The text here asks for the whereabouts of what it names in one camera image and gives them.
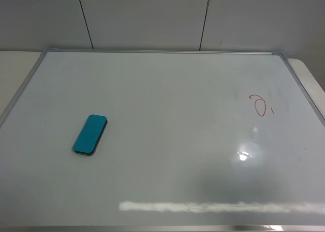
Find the teal whiteboard eraser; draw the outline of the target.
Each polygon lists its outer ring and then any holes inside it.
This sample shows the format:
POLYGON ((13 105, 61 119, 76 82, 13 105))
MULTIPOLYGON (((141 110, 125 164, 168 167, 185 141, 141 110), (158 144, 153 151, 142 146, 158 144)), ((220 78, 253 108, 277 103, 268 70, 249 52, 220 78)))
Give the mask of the teal whiteboard eraser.
POLYGON ((92 156, 107 126, 107 118, 102 115, 89 115, 79 133, 72 150, 80 155, 92 156))

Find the white aluminium-framed whiteboard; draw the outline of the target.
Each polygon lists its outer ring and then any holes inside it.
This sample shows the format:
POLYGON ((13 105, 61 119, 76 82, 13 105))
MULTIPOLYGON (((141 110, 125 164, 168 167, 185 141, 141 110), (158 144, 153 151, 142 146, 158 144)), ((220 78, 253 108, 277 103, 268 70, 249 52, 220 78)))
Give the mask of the white aluminium-framed whiteboard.
POLYGON ((227 230, 324 230, 324 114, 282 54, 41 54, 1 116, 1 231, 227 230))

